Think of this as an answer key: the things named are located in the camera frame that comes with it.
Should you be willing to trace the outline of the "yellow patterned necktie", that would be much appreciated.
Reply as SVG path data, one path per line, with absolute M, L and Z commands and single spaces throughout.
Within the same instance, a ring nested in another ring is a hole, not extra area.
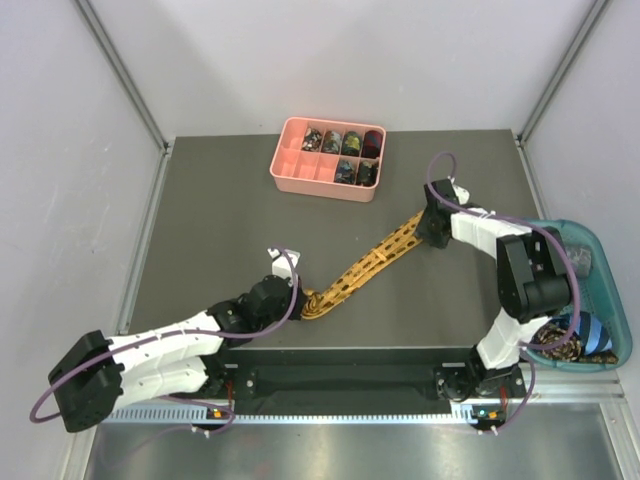
M 323 292 L 306 289 L 307 301 L 302 308 L 303 320 L 317 320 L 343 304 L 357 290 L 393 262 L 422 243 L 415 233 L 423 213 L 418 212 L 377 246 L 350 266 Z

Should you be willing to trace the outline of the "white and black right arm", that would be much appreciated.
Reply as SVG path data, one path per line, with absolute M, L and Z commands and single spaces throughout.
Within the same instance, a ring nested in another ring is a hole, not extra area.
M 512 375 L 521 348 L 574 300 L 575 276 L 557 229 L 462 205 L 449 179 L 427 183 L 424 190 L 416 236 L 439 249 L 456 240 L 496 262 L 500 310 L 471 349 L 464 374 L 472 396 L 487 396 Z

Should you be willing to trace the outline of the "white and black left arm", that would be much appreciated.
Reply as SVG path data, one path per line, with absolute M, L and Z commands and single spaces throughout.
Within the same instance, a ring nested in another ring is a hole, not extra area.
M 306 300 L 299 282 L 268 275 L 249 292 L 166 327 L 84 334 L 48 375 L 65 430 L 87 430 L 117 410 L 162 396 L 220 394 L 227 374 L 219 352 L 300 319 Z

